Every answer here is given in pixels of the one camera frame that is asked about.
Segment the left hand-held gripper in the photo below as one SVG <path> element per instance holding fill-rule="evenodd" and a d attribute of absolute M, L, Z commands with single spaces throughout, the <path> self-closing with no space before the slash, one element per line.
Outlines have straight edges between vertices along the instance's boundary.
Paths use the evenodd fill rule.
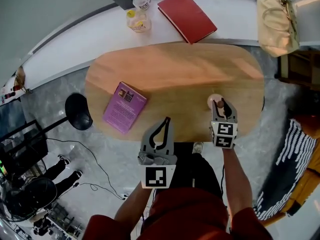
<path fill-rule="evenodd" d="M 168 189 L 177 163 L 171 118 L 161 119 L 145 131 L 138 155 L 143 189 Z"/>

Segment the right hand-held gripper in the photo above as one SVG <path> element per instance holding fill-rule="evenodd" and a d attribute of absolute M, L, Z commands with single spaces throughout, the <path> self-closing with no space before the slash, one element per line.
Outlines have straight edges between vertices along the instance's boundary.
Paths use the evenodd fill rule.
<path fill-rule="evenodd" d="M 238 135 L 237 110 L 226 99 L 211 103 L 210 136 L 214 147 L 232 149 Z"/>

